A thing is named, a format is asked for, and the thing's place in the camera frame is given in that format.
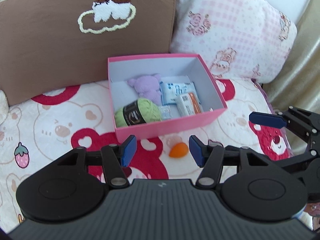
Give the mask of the green yarn ball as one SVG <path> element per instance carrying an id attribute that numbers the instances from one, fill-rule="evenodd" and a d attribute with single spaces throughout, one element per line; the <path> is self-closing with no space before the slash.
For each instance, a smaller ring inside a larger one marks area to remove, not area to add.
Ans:
<path id="1" fill-rule="evenodd" d="M 139 98 L 128 105 L 121 107 L 114 114 L 116 127 L 147 124 L 161 121 L 159 107 L 151 100 Z"/>

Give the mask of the orange white card box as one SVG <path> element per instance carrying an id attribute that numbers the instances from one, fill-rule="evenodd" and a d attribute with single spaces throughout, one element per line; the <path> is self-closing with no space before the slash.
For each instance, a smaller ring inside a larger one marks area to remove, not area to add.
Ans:
<path id="1" fill-rule="evenodd" d="M 178 95 L 175 99 L 180 116 L 201 114 L 202 106 L 194 92 Z"/>

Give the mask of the white wipes pack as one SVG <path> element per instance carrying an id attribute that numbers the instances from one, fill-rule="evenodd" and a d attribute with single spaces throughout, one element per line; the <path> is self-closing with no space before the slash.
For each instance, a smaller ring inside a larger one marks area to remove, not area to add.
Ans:
<path id="1" fill-rule="evenodd" d="M 161 114 L 162 121 L 172 119 L 171 108 L 169 105 L 159 106 L 158 109 Z"/>

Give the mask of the purple plush toy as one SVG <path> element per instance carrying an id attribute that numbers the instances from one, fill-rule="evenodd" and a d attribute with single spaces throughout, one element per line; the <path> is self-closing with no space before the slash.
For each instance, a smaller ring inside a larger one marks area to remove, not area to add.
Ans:
<path id="1" fill-rule="evenodd" d="M 146 98 L 157 106 L 162 105 L 160 91 L 161 76 L 159 74 L 143 75 L 136 79 L 127 80 L 127 84 L 134 88 L 140 98 Z"/>

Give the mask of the blue tissue pack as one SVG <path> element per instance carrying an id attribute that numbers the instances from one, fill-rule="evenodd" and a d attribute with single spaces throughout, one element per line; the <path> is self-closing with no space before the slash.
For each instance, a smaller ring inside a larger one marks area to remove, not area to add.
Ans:
<path id="1" fill-rule="evenodd" d="M 188 83 L 169 83 L 160 82 L 160 92 L 162 105 L 175 104 L 175 99 L 178 95 L 188 92 L 194 92 L 197 95 L 196 88 L 193 82 Z"/>

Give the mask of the orange makeup sponge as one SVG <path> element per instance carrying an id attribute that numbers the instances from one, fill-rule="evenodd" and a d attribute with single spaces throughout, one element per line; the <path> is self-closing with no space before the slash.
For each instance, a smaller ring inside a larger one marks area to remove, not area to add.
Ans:
<path id="1" fill-rule="evenodd" d="M 184 142 L 179 142 L 171 148 L 169 152 L 169 157 L 183 158 L 188 154 L 188 152 L 189 152 L 188 146 Z"/>

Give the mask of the beige curtain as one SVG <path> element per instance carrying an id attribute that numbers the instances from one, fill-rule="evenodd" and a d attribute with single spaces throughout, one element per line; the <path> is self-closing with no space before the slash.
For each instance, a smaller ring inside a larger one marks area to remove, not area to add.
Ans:
<path id="1" fill-rule="evenodd" d="M 319 0 L 310 0 L 282 70 L 264 90 L 276 110 L 294 106 L 319 113 Z"/>

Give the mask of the pink cardboard box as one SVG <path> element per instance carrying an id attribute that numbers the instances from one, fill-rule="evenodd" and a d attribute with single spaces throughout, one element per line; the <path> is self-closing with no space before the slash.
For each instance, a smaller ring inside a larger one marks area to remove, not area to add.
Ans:
<path id="1" fill-rule="evenodd" d="M 108 59 L 108 84 L 119 142 L 206 126 L 226 109 L 206 64 L 196 54 Z"/>

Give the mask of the bear print blanket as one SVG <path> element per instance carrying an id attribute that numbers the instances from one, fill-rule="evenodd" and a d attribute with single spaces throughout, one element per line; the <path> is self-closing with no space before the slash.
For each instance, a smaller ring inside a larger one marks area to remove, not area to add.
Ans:
<path id="1" fill-rule="evenodd" d="M 248 146 L 271 159 L 291 157 L 282 130 L 253 125 L 252 112 L 271 113 L 262 88 L 251 80 L 218 80 L 227 110 L 212 124 L 138 142 L 125 173 L 133 179 L 196 180 L 200 168 L 190 152 L 171 158 L 171 148 L 188 143 L 191 135 L 203 142 Z M 1 229 L 11 231 L 23 221 L 16 201 L 18 185 L 71 149 L 97 151 L 117 143 L 107 81 L 68 87 L 12 106 L 1 124 Z"/>

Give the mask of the pink patterned pillow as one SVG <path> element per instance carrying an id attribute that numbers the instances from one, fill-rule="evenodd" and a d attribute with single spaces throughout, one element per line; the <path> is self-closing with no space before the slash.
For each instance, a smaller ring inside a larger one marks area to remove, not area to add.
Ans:
<path id="1" fill-rule="evenodd" d="M 170 51 L 199 54 L 218 79 L 269 83 L 296 35 L 295 24 L 265 0 L 177 0 Z"/>

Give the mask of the grey bunny plush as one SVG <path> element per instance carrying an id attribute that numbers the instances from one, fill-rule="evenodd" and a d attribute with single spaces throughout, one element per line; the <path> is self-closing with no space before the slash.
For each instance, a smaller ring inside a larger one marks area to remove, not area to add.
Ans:
<path id="1" fill-rule="evenodd" d="M 2 124 L 9 113 L 9 105 L 7 101 L 7 97 L 3 90 L 0 90 L 0 124 Z"/>

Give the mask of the brown cushion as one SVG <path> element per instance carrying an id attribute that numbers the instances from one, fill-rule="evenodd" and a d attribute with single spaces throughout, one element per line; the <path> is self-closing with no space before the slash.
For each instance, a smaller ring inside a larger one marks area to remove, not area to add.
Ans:
<path id="1" fill-rule="evenodd" d="M 104 80 L 113 56 L 167 53 L 176 0 L 1 2 L 1 90 L 15 105 Z"/>

